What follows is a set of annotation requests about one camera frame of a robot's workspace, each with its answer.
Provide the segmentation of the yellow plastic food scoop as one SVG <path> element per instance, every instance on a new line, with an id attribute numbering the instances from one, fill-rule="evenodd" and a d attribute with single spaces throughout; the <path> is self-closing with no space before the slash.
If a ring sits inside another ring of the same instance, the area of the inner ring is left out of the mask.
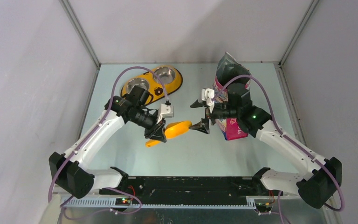
<path id="1" fill-rule="evenodd" d="M 167 140 L 176 138 L 184 133 L 186 133 L 187 131 L 189 131 L 189 127 L 192 125 L 192 122 L 187 120 L 187 121 L 181 121 L 181 122 L 174 122 L 174 123 L 170 123 L 167 126 L 165 126 L 165 135 Z M 152 147 L 155 146 L 159 143 L 162 143 L 160 141 L 157 140 L 148 140 L 145 143 L 146 147 Z"/>

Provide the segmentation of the yellow double pet bowl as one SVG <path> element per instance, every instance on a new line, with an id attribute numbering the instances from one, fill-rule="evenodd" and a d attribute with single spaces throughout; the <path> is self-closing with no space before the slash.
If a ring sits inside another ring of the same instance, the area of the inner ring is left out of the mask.
<path id="1" fill-rule="evenodd" d="M 144 72 L 132 79 L 129 79 L 122 87 L 120 96 L 123 97 L 125 94 L 130 93 L 134 86 L 139 86 L 150 93 L 146 105 L 149 105 L 155 101 L 164 98 L 164 89 L 160 81 L 164 82 L 167 94 L 176 92 L 183 84 L 182 74 L 176 68 L 166 65 L 159 66 L 152 71 L 158 76 L 156 78 L 150 72 Z"/>

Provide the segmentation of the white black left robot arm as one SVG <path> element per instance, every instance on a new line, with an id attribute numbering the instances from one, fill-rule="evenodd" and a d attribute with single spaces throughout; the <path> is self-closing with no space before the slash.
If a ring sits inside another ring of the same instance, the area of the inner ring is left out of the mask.
<path id="1" fill-rule="evenodd" d="M 49 157 L 52 183 L 48 200 L 52 199 L 54 185 L 58 185 L 73 197 L 81 199 L 95 189 L 111 188 L 117 194 L 124 194 L 129 182 L 118 169 L 90 169 L 90 164 L 105 143 L 127 122 L 144 128 L 146 139 L 166 142 L 165 119 L 174 116 L 169 101 L 150 113 L 145 103 L 150 93 L 138 86 L 130 93 L 111 97 L 95 124 L 74 145 L 64 153 L 54 152 Z"/>

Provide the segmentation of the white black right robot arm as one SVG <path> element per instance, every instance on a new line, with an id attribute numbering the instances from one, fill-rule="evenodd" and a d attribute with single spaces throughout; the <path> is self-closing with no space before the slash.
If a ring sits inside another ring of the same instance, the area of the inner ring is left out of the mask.
<path id="1" fill-rule="evenodd" d="M 236 83 L 228 87 L 228 100 L 218 102 L 213 89 L 202 89 L 200 98 L 191 108 L 205 108 L 205 117 L 190 128 L 209 133 L 209 124 L 217 119 L 236 119 L 239 128 L 252 137 L 266 143 L 297 169 L 297 173 L 278 172 L 263 168 L 253 177 L 253 191 L 264 195 L 279 190 L 300 196 L 309 206 L 319 209 L 337 192 L 342 180 L 342 163 L 335 157 L 326 159 L 292 139 L 272 115 L 253 105 L 251 95 L 244 85 Z"/>

